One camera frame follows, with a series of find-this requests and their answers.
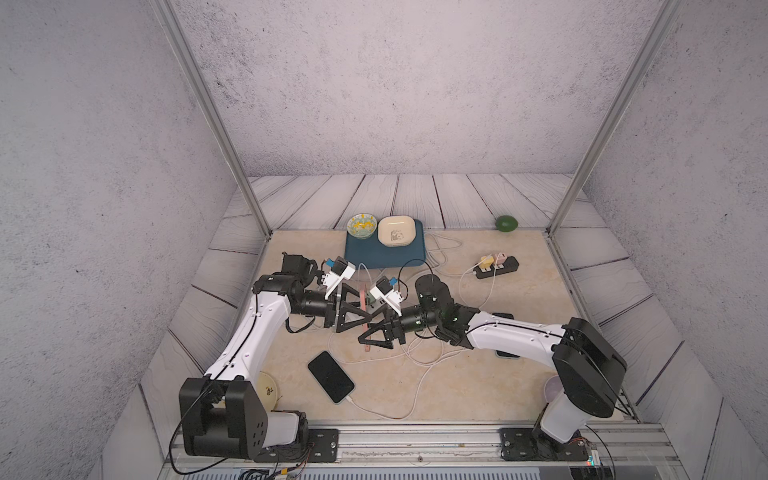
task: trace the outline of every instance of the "phone screen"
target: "phone screen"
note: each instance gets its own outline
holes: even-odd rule
[[[355,383],[328,352],[320,353],[308,367],[333,403],[338,404],[355,389]]]

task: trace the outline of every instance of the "blue tray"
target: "blue tray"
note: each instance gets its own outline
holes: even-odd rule
[[[379,235],[375,232],[371,237],[361,240],[349,233],[346,235],[346,247],[344,258],[357,268],[364,263],[368,268],[400,268],[405,262],[413,258],[421,262],[413,261],[408,266],[422,265],[426,260],[426,247],[424,246],[424,226],[420,220],[414,220],[416,224],[416,238],[404,247],[388,247],[379,242]]]

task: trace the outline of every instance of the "green lime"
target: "green lime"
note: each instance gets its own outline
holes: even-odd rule
[[[512,215],[501,215],[496,219],[496,229],[501,232],[511,232],[518,227],[518,221]]]

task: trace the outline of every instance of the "gray textured wall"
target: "gray textured wall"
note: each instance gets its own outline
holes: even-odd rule
[[[768,452],[768,3],[690,0],[586,191]]]
[[[85,478],[234,182],[149,2],[0,3],[0,478]]]
[[[659,0],[173,0],[249,175],[572,172]]]

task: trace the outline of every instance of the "white robotic arm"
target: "white robotic arm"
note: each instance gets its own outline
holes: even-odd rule
[[[384,294],[387,285],[377,286]],[[538,428],[563,444],[571,440],[592,416],[610,417],[627,364],[600,333],[582,319],[565,325],[526,323],[504,313],[491,314],[454,303],[449,288],[435,275],[415,282],[419,305],[390,313],[358,340],[392,348],[407,332],[434,327],[434,335],[455,346],[493,349],[535,360],[556,370],[564,390],[545,407]],[[381,331],[384,340],[371,339]]]
[[[291,313],[324,316],[323,326],[336,327],[336,331],[369,323],[371,327],[359,342],[390,349],[394,339],[405,343],[406,332],[434,327],[438,339],[454,346],[500,350],[557,370],[564,391],[540,416],[533,429],[536,442],[541,438],[557,448],[568,444],[590,417],[612,415],[627,365],[584,320],[545,325],[521,322],[509,314],[481,312],[454,303],[448,287],[434,275],[416,280],[419,305],[402,309],[399,295],[393,293],[387,279],[381,279],[374,288],[385,303],[367,313],[344,300],[349,292],[357,294],[342,283],[352,276],[354,266],[343,258],[329,265],[330,272],[322,274],[313,260],[285,255],[283,271],[263,275],[253,285],[247,309],[227,348],[204,377],[187,379],[179,391],[188,455],[256,459],[263,449],[275,445],[306,451],[306,416],[266,412],[254,388],[270,344],[284,323],[288,327]],[[305,290],[315,277],[332,290]],[[360,318],[346,322],[346,313]],[[379,313],[385,318],[374,323],[372,318]],[[383,332],[384,340],[370,338],[376,331]]]
[[[526,323],[480,312],[469,321],[467,339],[476,349],[492,349],[535,360],[555,370],[552,356],[566,336],[562,325]],[[541,417],[541,430],[560,443],[584,428],[592,415],[575,406],[565,391],[555,397]]]
[[[187,379],[179,391],[187,454],[256,458],[261,449],[302,442],[297,437],[306,430],[303,414],[266,412],[254,386],[277,331],[291,313],[331,314],[334,291],[352,277],[355,267],[341,258],[328,264],[331,270],[318,274],[313,260],[284,255],[283,271],[263,275],[254,284],[232,340],[203,378]],[[304,290],[316,276],[325,293]]]

